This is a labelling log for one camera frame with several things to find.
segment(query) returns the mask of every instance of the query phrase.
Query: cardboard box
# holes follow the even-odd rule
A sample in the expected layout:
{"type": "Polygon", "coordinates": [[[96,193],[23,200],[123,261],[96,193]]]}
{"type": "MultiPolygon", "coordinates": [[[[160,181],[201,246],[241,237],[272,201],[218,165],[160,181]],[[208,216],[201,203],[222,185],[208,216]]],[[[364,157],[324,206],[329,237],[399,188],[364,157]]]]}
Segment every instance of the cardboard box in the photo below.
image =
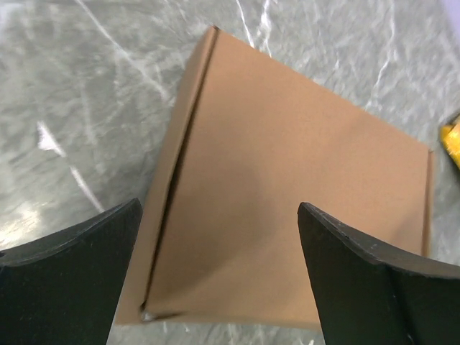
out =
{"type": "Polygon", "coordinates": [[[319,328],[299,204],[427,254],[431,156],[210,28],[180,84],[118,323],[137,323],[145,310],[156,320],[319,328]]]}

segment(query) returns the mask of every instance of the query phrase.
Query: box lid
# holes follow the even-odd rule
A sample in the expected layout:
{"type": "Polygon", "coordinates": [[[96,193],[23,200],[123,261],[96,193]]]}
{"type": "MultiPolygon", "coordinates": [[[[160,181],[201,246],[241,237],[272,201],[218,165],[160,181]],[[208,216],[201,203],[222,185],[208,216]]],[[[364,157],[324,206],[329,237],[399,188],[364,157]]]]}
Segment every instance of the box lid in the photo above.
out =
{"type": "Polygon", "coordinates": [[[216,28],[182,84],[125,283],[136,304],[119,313],[147,292],[158,318],[319,327],[303,201],[422,253],[425,145],[216,28]]]}

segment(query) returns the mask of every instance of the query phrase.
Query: marble veining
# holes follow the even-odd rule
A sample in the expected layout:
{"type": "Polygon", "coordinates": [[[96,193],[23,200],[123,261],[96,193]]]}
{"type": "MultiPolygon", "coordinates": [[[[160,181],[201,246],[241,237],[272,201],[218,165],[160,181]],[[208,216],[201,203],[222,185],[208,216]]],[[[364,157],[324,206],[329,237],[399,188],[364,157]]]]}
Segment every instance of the marble veining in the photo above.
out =
{"type": "MultiPolygon", "coordinates": [[[[460,108],[459,47],[441,2],[415,0],[0,1],[0,250],[144,199],[210,24],[432,147],[431,255],[460,264],[459,172],[438,142],[460,108]]],[[[108,342],[166,343],[324,344],[308,330],[174,323],[115,326],[108,342]]]]}

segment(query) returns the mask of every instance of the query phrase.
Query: gray marble countertop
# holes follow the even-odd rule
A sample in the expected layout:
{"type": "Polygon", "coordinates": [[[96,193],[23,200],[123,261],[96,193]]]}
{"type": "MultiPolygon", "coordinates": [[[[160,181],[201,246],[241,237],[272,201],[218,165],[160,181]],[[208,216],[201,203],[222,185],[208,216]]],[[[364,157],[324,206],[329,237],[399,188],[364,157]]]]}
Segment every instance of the gray marble countertop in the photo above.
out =
{"type": "MultiPolygon", "coordinates": [[[[144,198],[208,25],[431,146],[432,257],[460,264],[460,179],[438,127],[460,53],[437,1],[0,1],[0,249],[144,198]]],[[[323,344],[271,326],[115,326],[109,344],[323,344]]]]}

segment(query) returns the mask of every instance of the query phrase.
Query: box flap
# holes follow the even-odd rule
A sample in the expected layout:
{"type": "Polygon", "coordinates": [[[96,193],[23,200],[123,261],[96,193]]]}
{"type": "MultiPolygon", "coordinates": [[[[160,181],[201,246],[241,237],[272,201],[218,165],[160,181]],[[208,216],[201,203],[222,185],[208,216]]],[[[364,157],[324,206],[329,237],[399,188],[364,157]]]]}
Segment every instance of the box flap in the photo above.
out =
{"type": "Polygon", "coordinates": [[[167,197],[173,187],[176,162],[190,116],[196,106],[217,32],[215,27],[210,28],[198,43],[180,82],[176,104],[158,157],[155,177],[145,201],[144,214],[116,312],[117,323],[140,322],[139,313],[148,293],[147,286],[150,285],[152,263],[157,242],[161,237],[160,227],[167,197]]]}

